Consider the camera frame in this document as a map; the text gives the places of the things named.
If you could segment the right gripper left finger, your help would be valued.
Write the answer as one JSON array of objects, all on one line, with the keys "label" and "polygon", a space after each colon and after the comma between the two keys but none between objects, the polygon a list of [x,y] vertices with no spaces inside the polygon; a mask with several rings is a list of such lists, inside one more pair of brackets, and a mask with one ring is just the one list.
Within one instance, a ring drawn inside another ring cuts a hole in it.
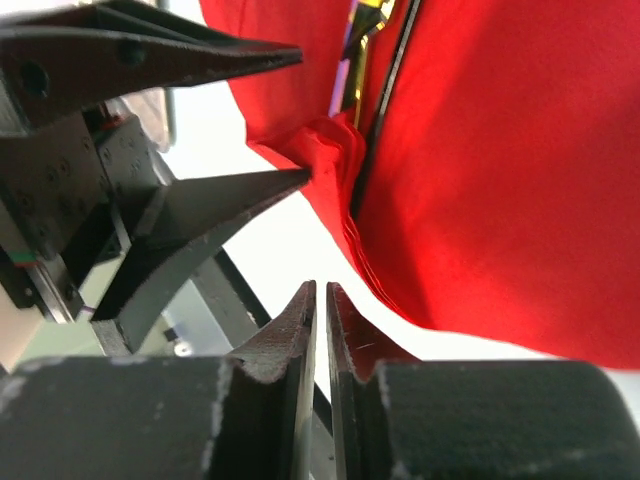
[{"label": "right gripper left finger", "polygon": [[304,479],[316,285],[223,356],[51,357],[1,382],[5,479]]}]

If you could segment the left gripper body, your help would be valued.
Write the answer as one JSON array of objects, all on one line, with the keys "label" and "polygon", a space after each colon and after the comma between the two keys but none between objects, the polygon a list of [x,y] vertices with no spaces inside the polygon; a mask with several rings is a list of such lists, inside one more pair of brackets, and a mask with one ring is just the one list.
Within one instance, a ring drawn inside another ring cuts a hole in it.
[{"label": "left gripper body", "polygon": [[1,141],[1,282],[19,309],[76,320],[93,267],[126,249],[174,141],[166,99],[116,99]]}]

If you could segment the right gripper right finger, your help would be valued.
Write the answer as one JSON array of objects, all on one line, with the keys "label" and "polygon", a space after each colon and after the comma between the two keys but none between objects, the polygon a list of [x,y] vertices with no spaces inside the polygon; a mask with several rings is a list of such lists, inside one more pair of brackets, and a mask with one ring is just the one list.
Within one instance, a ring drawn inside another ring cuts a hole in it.
[{"label": "right gripper right finger", "polygon": [[422,361],[327,295],[341,479],[635,479],[639,435],[597,367],[575,361]]}]

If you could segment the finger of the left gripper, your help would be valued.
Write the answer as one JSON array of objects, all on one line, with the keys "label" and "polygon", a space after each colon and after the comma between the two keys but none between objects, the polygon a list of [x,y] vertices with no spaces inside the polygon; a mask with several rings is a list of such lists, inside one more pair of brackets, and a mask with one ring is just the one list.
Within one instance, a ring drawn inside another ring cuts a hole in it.
[{"label": "finger of the left gripper", "polygon": [[106,353],[135,353],[192,273],[254,217],[300,190],[306,169],[176,180],[144,211],[92,315]]},{"label": "finger of the left gripper", "polygon": [[1,19],[1,128],[39,131],[130,93],[301,60],[296,46],[240,39],[138,1],[12,14]]}]

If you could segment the red paper napkin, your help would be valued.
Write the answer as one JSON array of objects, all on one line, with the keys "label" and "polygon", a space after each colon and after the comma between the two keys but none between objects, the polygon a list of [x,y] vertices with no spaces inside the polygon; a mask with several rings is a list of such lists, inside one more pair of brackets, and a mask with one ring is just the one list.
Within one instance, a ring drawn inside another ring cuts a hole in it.
[{"label": "red paper napkin", "polygon": [[414,325],[639,365],[639,5],[422,1],[363,204],[350,203],[410,1],[372,37],[359,125],[329,115],[351,1],[205,1],[206,24],[299,46],[234,80],[250,148]]}]

